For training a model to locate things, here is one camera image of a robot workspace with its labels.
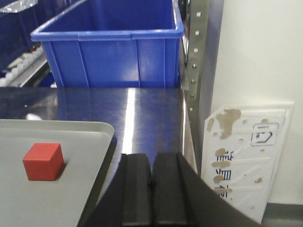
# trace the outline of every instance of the brown stain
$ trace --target brown stain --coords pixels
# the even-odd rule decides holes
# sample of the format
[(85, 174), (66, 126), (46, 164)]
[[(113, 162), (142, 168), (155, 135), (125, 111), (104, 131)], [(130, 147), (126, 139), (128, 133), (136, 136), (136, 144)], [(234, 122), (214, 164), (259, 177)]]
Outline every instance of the brown stain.
[(260, 177), (259, 179), (255, 180), (255, 183), (261, 183), (263, 181), (262, 177)]
[(217, 161), (212, 163), (212, 167), (220, 167), (220, 168), (226, 168), (231, 166), (230, 161)]
[(214, 125), (214, 118), (209, 119), (208, 124), (207, 124), (207, 130), (211, 131)]
[(261, 122), (264, 124), (264, 123), (268, 123), (268, 119), (267, 118), (263, 118), (262, 120), (261, 120)]
[(214, 192), (217, 194), (224, 194), (226, 192), (232, 192), (231, 188), (215, 188)]
[(220, 139), (226, 139), (232, 134), (232, 126), (236, 120), (241, 117), (241, 110), (229, 109), (224, 113), (217, 114), (216, 119), (219, 121), (220, 128), (223, 130)]
[(215, 183), (220, 183), (224, 179), (223, 175), (217, 175), (214, 177), (214, 182)]
[(225, 148), (220, 148), (220, 149), (216, 150), (216, 152), (215, 152), (216, 156), (223, 156), (225, 154), (226, 154)]

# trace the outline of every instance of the blue storage bin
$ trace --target blue storage bin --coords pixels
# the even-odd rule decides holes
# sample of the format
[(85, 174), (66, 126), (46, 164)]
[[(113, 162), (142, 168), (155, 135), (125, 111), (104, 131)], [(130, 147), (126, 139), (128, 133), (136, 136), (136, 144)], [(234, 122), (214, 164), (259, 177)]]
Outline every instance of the blue storage bin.
[(77, 2), (78, 0), (68, 0), (70, 5), (74, 4), (75, 2)]
[(19, 13), (0, 13), (0, 70), (33, 44), (30, 33), (38, 27), (33, 8)]
[(80, 0), (32, 33), (58, 87), (173, 87), (183, 25), (174, 0)]
[(52, 73), (48, 73), (44, 79), (37, 85), (38, 87), (50, 87), (55, 80), (53, 79)]
[(44, 22), (61, 13), (70, 5), (70, 0), (39, 0), (35, 5), (38, 24)]
[[(0, 8), (14, 0), (0, 0)], [(33, 45), (30, 33), (70, 5), (69, 0), (39, 0), (19, 13), (0, 13), (0, 70)]]

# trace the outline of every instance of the red cube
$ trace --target red cube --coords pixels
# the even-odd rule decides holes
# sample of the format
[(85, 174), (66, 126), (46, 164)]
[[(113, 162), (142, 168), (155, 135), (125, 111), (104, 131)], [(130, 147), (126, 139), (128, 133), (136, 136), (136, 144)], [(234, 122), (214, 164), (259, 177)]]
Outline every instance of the red cube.
[(64, 164), (60, 143), (35, 143), (22, 161), (30, 181), (55, 181)]

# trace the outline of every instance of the metal surface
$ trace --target metal surface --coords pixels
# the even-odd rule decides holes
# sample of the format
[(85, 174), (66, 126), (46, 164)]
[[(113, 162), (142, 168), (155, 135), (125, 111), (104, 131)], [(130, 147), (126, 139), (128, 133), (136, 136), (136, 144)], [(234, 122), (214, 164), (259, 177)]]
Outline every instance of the metal surface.
[(202, 80), (203, 61), (205, 53), (205, 41), (207, 31), (209, 0), (191, 0), (187, 4), (186, 21), (188, 25), (188, 41), (184, 46), (187, 53), (186, 77), (188, 90), (185, 90), (185, 99), (188, 110), (188, 117), (191, 122), (191, 133), (193, 141), (197, 137), (197, 119), (199, 110), (200, 88)]
[(183, 152), (196, 171), (191, 140), (182, 141), (190, 133), (183, 126), (183, 100), (182, 91), (177, 88), (10, 87), (0, 89), (0, 118), (26, 119), (28, 114), (35, 114), (44, 120), (111, 124), (116, 150), (103, 194), (121, 153), (146, 153), (152, 166), (159, 152)]
[(189, 84), (187, 79), (187, 70), (186, 70), (186, 63), (185, 63), (185, 55), (184, 52), (184, 46), (180, 45), (180, 51), (179, 51), (179, 73), (180, 73), (180, 84), (181, 89), (183, 92), (189, 90)]
[(268, 203), (264, 213), (263, 227), (302, 227), (303, 206), (295, 204)]
[(198, 172), (200, 172), (202, 161), (201, 151), (204, 137), (204, 121), (210, 115), (212, 106), (214, 76), (217, 64), (223, 6), (224, 0), (211, 0), (209, 5), (204, 62), (201, 74), (202, 82), (198, 107), (198, 130), (196, 140), (193, 141), (196, 151)]
[(29, 66), (10, 87), (37, 86), (43, 78), (50, 72), (45, 54), (41, 55), (31, 66)]

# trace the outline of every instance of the plastic tray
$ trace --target plastic tray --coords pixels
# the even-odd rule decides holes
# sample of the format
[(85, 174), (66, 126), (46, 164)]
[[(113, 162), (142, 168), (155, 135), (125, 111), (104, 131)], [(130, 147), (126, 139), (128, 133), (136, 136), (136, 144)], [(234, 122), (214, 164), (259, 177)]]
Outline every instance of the plastic tray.
[[(0, 226), (75, 227), (113, 133), (102, 122), (0, 120)], [(61, 143), (56, 181), (27, 179), (22, 158), (36, 142)]]

